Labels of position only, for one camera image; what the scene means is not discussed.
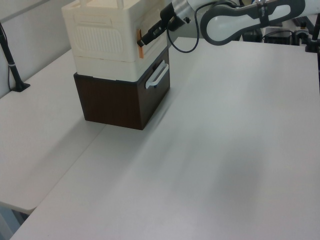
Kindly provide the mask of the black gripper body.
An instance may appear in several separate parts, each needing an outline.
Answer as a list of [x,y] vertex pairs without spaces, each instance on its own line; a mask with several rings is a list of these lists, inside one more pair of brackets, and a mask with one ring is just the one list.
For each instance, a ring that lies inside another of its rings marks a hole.
[[168,4],[163,10],[161,10],[160,21],[148,30],[148,40],[155,40],[167,29],[172,32],[177,29],[177,16],[172,3]]

